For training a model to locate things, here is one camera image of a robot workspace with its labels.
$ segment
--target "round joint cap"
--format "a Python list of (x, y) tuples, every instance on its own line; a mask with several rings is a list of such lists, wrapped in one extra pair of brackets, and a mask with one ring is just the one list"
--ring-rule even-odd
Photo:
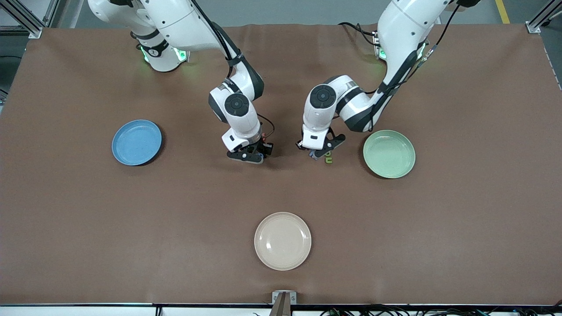
[(327, 109), (336, 101), (335, 90), (327, 84), (316, 86), (310, 92), (310, 104), (316, 109)]
[(234, 93), (224, 101), (225, 110), (234, 116), (244, 116), (250, 109), (250, 101), (241, 93)]

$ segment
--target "plate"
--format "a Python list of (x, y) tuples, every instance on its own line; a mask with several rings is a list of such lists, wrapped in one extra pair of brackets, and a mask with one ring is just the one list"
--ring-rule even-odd
[(123, 125), (115, 133), (111, 150), (120, 163), (138, 166), (154, 158), (161, 145), (162, 133), (156, 124), (147, 120), (135, 120)]
[(253, 245), (261, 262), (271, 269), (287, 271), (301, 265), (309, 256), (312, 237), (304, 220), (279, 212), (261, 221)]
[(406, 136), (385, 129), (367, 138), (363, 145), (363, 158), (374, 173), (396, 179), (412, 170), (416, 162), (416, 152)]

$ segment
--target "beige plate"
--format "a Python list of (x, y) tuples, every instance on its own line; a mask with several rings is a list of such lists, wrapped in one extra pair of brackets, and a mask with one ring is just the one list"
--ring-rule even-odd
[(279, 212), (261, 221), (253, 245), (257, 256), (265, 265), (271, 269), (287, 271), (306, 260), (312, 238), (304, 220), (291, 213)]

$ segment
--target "black cable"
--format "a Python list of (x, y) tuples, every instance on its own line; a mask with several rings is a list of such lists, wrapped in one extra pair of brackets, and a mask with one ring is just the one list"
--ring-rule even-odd
[(257, 116), (261, 117), (262, 119), (268, 121), (269, 124), (271, 124), (271, 132), (269, 132), (269, 134), (267, 134), (267, 135), (265, 136), (265, 138), (271, 136), (271, 135), (273, 134), (273, 132), (275, 131), (275, 124), (273, 124), (273, 122), (272, 122), (271, 120), (269, 120), (268, 118), (266, 118), (265, 116), (263, 116), (263, 115), (261, 115), (261, 114), (259, 114), (259, 113), (256, 113), (256, 114), (257, 114)]
[[(199, 3), (197, 3), (196, 0), (192, 0), (193, 4), (195, 4), (195, 6), (197, 7), (197, 10), (199, 10), (199, 13), (201, 13), (201, 16), (203, 16), (203, 18), (205, 19), (205, 21), (207, 21), (207, 23), (209, 24), (211, 30), (215, 33), (216, 37), (219, 39), (219, 43), (221, 44), (221, 46), (224, 49), (224, 52), (226, 54), (226, 59), (227, 60), (231, 60), (232, 59), (232, 55), (230, 54), (230, 50), (228, 50), (228, 46), (226, 46), (226, 43), (224, 42), (224, 38), (222, 36), (222, 34), (220, 34), (220, 32), (213, 26), (211, 20), (209, 19), (209, 17), (205, 14), (205, 12), (203, 12), (203, 10), (201, 9), (201, 7), (199, 6)], [(227, 78), (230, 78), (230, 75), (232, 75), (232, 66), (228, 67), (228, 75), (226, 76)]]
[(363, 34), (366, 34), (366, 35), (373, 35), (373, 33), (369, 33), (369, 32), (367, 32), (367, 31), (363, 31), (362, 28), (359, 26), (359, 23), (357, 23), (357, 26), (356, 26), (356, 25), (353, 25), (353, 24), (351, 24), (351, 23), (349, 23), (349, 22), (341, 22), (341, 23), (339, 23), (338, 25), (347, 25), (347, 26), (351, 26), (352, 28), (354, 28), (354, 29), (355, 29), (356, 31), (358, 31), (358, 32), (362, 32)]
[(353, 24), (351, 24), (351, 23), (349, 23), (349, 22), (341, 22), (341, 23), (338, 24), (338, 25), (348, 25), (348, 26), (351, 26), (354, 30), (360, 32), (361, 35), (363, 35), (363, 38), (367, 41), (367, 43), (369, 43), (369, 44), (371, 44), (371, 45), (373, 45), (373, 46), (376, 46), (375, 43), (371, 42), (371, 41), (367, 38), (367, 36), (366, 36), (366, 35), (371, 35), (371, 36), (373, 36), (373, 33), (369, 33), (369, 32), (367, 32), (367, 31), (363, 31), (363, 29), (361, 28), (361, 25), (360, 25), (359, 23), (357, 23), (357, 25), (353, 25)]
[(439, 39), (437, 40), (437, 43), (435, 43), (435, 46), (439, 45), (439, 43), (441, 42), (441, 39), (443, 39), (443, 35), (445, 35), (445, 32), (447, 32), (447, 28), (449, 27), (449, 24), (451, 23), (451, 20), (453, 19), (453, 17), (455, 16), (456, 11), (460, 8), (460, 4), (457, 5), (457, 7), (455, 8), (455, 10), (453, 11), (453, 13), (451, 14), (451, 16), (449, 17), (449, 21), (447, 21), (447, 24), (445, 25), (445, 29), (443, 30), (443, 33), (441, 33), (441, 36), (439, 37)]
[[(394, 84), (394, 85), (391, 85), (390, 87), (387, 87), (387, 90), (392, 90), (392, 89), (398, 87), (398, 86), (401, 85), (401, 84), (405, 84), (406, 82), (408, 82), (408, 79), (410, 79), (410, 77), (408, 77), (408, 78), (407, 78), (406, 80), (404, 80), (404, 81), (401, 81), (401, 82), (399, 82), (399, 83), (397, 83), (397, 84)], [(365, 94), (373, 94), (373, 93), (375, 93), (377, 90), (378, 90), (378, 89), (375, 89), (375, 90), (369, 91), (369, 92), (365, 92)]]
[(496, 309), (498, 309), (498, 308), (500, 308), (500, 307), (499, 307), (499, 306), (496, 306), (496, 307), (494, 307), (494, 309), (492, 309), (491, 311), (489, 311), (489, 312), (486, 313), (486, 314), (490, 315), (490, 314), (492, 314), (493, 312), (495, 312)]

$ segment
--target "blue plate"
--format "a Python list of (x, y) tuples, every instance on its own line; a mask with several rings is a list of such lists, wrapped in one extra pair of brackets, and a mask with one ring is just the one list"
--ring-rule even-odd
[(138, 166), (154, 158), (162, 145), (162, 133), (156, 124), (135, 120), (123, 125), (113, 137), (115, 159), (127, 166)]

